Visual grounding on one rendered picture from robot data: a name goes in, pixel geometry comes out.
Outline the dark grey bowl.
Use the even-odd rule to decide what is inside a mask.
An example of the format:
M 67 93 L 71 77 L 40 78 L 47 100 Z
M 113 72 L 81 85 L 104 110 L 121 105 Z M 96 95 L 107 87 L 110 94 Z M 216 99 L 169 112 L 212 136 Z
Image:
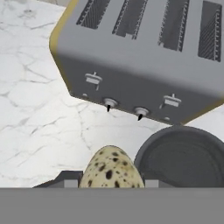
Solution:
M 224 142 L 203 129 L 161 129 L 143 143 L 134 164 L 141 173 L 177 187 L 224 188 Z

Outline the grey four-slot toaster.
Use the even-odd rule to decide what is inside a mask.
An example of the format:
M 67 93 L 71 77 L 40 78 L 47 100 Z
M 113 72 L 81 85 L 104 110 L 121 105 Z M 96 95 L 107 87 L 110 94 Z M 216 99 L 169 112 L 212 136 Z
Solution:
M 49 40 L 68 93 L 186 124 L 224 104 L 224 0 L 70 0 Z

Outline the speckled beige egg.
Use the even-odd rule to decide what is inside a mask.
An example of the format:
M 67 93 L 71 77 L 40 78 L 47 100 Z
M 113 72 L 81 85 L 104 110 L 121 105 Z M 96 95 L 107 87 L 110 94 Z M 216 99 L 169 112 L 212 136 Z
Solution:
M 79 188 L 144 188 L 144 181 L 121 148 L 107 145 L 91 158 L 83 172 Z

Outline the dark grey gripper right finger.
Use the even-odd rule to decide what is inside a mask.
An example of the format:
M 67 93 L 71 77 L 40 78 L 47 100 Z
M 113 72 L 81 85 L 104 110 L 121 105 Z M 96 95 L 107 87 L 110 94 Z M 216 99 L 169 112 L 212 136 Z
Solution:
M 142 171 L 141 176 L 146 188 L 170 188 L 175 185 L 164 175 L 153 171 Z

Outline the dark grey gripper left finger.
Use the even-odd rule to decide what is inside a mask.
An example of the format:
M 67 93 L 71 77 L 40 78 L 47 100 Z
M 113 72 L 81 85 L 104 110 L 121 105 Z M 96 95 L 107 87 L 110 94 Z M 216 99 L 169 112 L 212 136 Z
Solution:
M 78 188 L 83 171 L 62 171 L 55 179 L 48 180 L 35 188 Z

